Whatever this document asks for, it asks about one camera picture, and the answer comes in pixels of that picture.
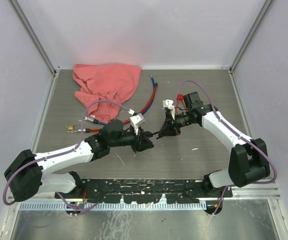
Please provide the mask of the red cable padlock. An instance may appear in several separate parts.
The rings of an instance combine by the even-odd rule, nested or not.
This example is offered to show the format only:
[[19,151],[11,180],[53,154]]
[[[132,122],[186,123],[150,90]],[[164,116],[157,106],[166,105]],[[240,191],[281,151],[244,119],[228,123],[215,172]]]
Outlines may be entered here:
[[[181,109],[178,105],[179,103],[181,103],[184,107],[184,109]],[[174,105],[175,105],[175,110],[181,110],[181,111],[187,111],[187,107],[186,104],[184,102],[184,98],[183,98],[183,94],[178,94],[176,96],[176,100],[174,101]]]

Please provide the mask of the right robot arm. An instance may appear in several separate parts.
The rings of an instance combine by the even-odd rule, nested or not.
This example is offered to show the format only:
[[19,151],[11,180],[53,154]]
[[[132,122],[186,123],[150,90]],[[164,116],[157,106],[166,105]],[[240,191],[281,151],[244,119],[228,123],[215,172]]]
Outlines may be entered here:
[[165,121],[158,132],[158,138],[178,136],[181,128],[198,124],[210,131],[230,152],[227,169],[206,174],[203,179],[203,191],[209,197],[216,196],[221,187],[235,185],[239,188],[270,175],[265,142],[252,139],[228,123],[216,107],[204,104],[197,92],[183,97],[187,107],[181,114],[175,113],[174,101],[163,101]]

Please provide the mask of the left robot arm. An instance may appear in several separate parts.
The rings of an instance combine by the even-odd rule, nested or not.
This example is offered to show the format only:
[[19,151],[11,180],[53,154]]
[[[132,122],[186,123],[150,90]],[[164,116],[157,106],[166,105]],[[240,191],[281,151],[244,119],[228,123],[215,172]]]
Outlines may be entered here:
[[99,160],[114,147],[130,146],[135,153],[151,149],[154,147],[150,140],[152,136],[153,133],[134,124],[124,129],[123,123],[114,119],[76,145],[45,153],[24,150],[4,173],[7,180],[5,190],[11,191],[15,202],[26,201],[37,194],[56,192],[79,198],[84,186],[78,174],[58,174],[57,171]]

